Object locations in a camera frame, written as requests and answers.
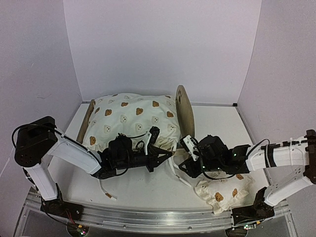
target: small pillow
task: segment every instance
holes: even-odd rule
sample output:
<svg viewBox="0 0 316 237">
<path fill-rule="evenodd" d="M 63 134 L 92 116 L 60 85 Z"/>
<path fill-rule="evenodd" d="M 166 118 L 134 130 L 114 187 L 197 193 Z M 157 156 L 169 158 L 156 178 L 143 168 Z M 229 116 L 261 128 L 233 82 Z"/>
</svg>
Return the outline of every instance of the small pillow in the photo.
<svg viewBox="0 0 316 237">
<path fill-rule="evenodd" d="M 145 134 L 152 126 L 160 129 L 155 146 L 165 150 L 176 146 L 180 139 L 180 127 L 173 96 L 141 96 L 131 93 L 103 96 L 95 100 L 83 145 L 102 152 L 118 133 L 137 137 Z M 142 139 L 132 139 L 133 149 Z"/>
<path fill-rule="evenodd" d="M 217 178 L 225 176 L 226 174 L 221 174 Z M 233 205 L 242 205 L 253 182 L 251 176 L 237 174 L 229 179 L 201 180 L 195 191 L 207 204 L 213 206 L 214 214 L 219 214 L 229 210 Z"/>
</svg>

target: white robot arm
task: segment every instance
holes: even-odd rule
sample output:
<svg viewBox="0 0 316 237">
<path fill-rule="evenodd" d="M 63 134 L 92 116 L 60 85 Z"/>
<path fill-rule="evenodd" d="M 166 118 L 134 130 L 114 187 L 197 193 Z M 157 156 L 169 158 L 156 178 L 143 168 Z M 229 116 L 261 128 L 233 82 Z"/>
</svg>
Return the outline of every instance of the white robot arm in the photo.
<svg viewBox="0 0 316 237">
<path fill-rule="evenodd" d="M 233 209 L 234 223 L 254 222 L 274 216 L 273 207 L 294 193 L 316 184 L 316 132 L 308 130 L 305 137 L 278 144 L 242 145 L 228 149 L 219 137 L 207 136 L 200 142 L 191 136 L 181 139 L 181 145 L 191 155 L 179 168 L 195 178 L 207 171 L 223 170 L 228 178 L 241 173 L 279 167 L 298 166 L 281 182 L 258 191 L 252 206 Z"/>
<path fill-rule="evenodd" d="M 18 131 L 17 143 L 14 133 Z M 159 135 L 159 129 L 152 127 L 141 135 L 142 147 L 132 149 L 131 139 L 119 134 L 109 143 L 103 152 L 90 151 L 80 143 L 56 129 L 52 117 L 44 117 L 30 124 L 16 128 L 12 134 L 12 142 L 16 148 L 15 161 L 23 167 L 29 179 L 35 184 L 42 197 L 42 210 L 74 220 L 79 220 L 82 206 L 62 200 L 61 191 L 49 171 L 48 156 L 61 158 L 90 174 L 97 179 L 107 179 L 123 175 L 129 168 L 146 166 L 153 172 L 172 153 L 153 146 Z"/>
</svg>

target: pillow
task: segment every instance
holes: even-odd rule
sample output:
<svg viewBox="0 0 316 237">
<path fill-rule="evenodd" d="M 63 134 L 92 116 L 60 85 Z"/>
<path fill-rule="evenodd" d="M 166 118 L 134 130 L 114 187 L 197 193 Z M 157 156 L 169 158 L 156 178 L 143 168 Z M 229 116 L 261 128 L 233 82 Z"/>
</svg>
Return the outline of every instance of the pillow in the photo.
<svg viewBox="0 0 316 237">
<path fill-rule="evenodd" d="M 237 174 L 229 179 L 201 180 L 195 191 L 207 204 L 213 206 L 214 214 L 219 214 L 233 205 L 242 205 L 253 182 L 251 176 Z"/>
<path fill-rule="evenodd" d="M 82 144 L 102 152 L 118 133 L 137 137 L 149 131 L 152 126 L 160 129 L 155 146 L 165 150 L 176 148 L 180 139 L 180 127 L 173 96 L 141 96 L 131 93 L 103 96 L 95 100 Z M 133 149 L 142 139 L 132 139 Z"/>
</svg>

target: wire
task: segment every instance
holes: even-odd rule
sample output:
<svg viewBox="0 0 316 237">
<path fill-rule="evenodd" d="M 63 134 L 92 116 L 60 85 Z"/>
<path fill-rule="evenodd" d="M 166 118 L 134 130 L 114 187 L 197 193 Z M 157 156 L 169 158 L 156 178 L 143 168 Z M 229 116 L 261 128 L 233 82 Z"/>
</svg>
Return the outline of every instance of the wire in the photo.
<svg viewBox="0 0 316 237">
<path fill-rule="evenodd" d="M 60 221 L 60 220 L 55 219 L 54 217 L 52 217 L 51 215 L 49 215 L 45 210 L 44 210 L 44 212 L 45 212 L 45 214 L 46 214 L 49 218 L 53 219 L 54 221 L 57 221 L 57 222 L 59 222 L 59 223 L 65 225 L 65 226 L 67 226 L 67 227 L 70 227 L 70 228 L 73 228 L 73 229 L 77 230 L 77 227 L 73 227 L 73 226 L 71 226 L 71 225 L 68 225 L 68 224 L 65 223 L 65 222 L 62 222 L 62 221 Z"/>
<path fill-rule="evenodd" d="M 15 141 L 14 141 L 14 135 L 15 133 L 17 132 L 17 130 L 19 130 L 20 128 L 26 128 L 28 126 L 35 126 L 35 127 L 41 127 L 41 128 L 45 128 L 45 129 L 49 129 L 49 130 L 53 130 L 54 132 L 56 132 L 57 134 L 59 135 L 62 135 L 62 133 L 58 130 L 56 130 L 55 128 L 53 127 L 49 127 L 49 126 L 45 126 L 45 125 L 39 125 L 39 124 L 23 124 L 21 126 L 18 126 L 17 128 L 14 129 L 14 131 L 12 132 L 12 135 L 11 135 L 11 140 L 12 140 L 12 143 L 13 143 L 13 146 L 14 148 L 16 149 L 16 144 L 15 144 Z"/>
<path fill-rule="evenodd" d="M 144 133 L 143 135 L 136 136 L 136 137 L 127 137 L 127 138 L 134 139 L 134 138 L 140 138 L 140 137 L 143 137 L 143 136 L 145 136 L 145 135 L 146 135 L 146 133 Z"/>
<path fill-rule="evenodd" d="M 142 148 L 138 148 L 138 145 L 141 144 L 141 143 L 143 143 L 143 147 L 142 147 Z M 144 142 L 143 140 L 141 140 L 141 141 L 139 141 L 139 142 L 136 144 L 136 147 L 135 147 L 135 148 L 136 148 L 138 151 L 140 151 L 141 149 L 144 148 L 144 146 L 145 146 L 145 142 Z"/>
<path fill-rule="evenodd" d="M 245 220 L 239 221 L 239 222 L 235 223 L 234 225 L 243 224 L 243 222 L 247 222 L 247 221 L 256 222 L 253 218 L 249 218 L 249 219 L 245 219 Z"/>
<path fill-rule="evenodd" d="M 67 210 L 66 210 L 66 213 L 67 213 L 67 216 L 69 217 L 69 220 L 71 220 L 71 222 L 76 226 L 74 220 L 73 220 L 72 217 L 71 217 L 71 213 L 68 212 Z"/>
<path fill-rule="evenodd" d="M 264 141 L 268 141 L 268 145 L 270 145 L 270 140 L 268 138 L 263 139 L 261 142 L 257 143 L 246 155 L 247 157 L 250 155 L 250 153 L 252 153 L 261 143 L 263 143 Z"/>
</svg>

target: white table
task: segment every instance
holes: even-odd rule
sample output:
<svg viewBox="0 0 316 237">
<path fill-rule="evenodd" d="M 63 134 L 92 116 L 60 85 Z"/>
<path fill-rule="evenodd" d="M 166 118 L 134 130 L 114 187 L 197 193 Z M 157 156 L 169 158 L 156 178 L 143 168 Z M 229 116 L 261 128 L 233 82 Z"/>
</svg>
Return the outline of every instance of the white table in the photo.
<svg viewBox="0 0 316 237">
<path fill-rule="evenodd" d="M 88 104 L 82 104 L 66 134 L 76 139 Z M 234 107 L 193 106 L 198 140 L 206 135 L 218 135 L 232 148 L 236 145 L 251 144 L 249 135 Z M 147 168 L 139 167 L 128 170 L 120 177 L 102 181 L 103 187 L 118 197 L 117 201 L 107 198 L 99 187 L 99 181 L 80 168 L 59 158 L 53 158 L 49 171 L 58 183 L 64 200 L 97 206 L 139 209 L 139 210 L 201 210 L 210 209 L 188 186 L 181 183 L 172 173 L 167 162 L 149 173 Z M 268 186 L 262 170 L 252 172 L 255 180 L 250 195 L 244 205 L 253 203 L 259 189 Z M 198 179 L 191 179 L 182 174 L 191 184 Z"/>
</svg>

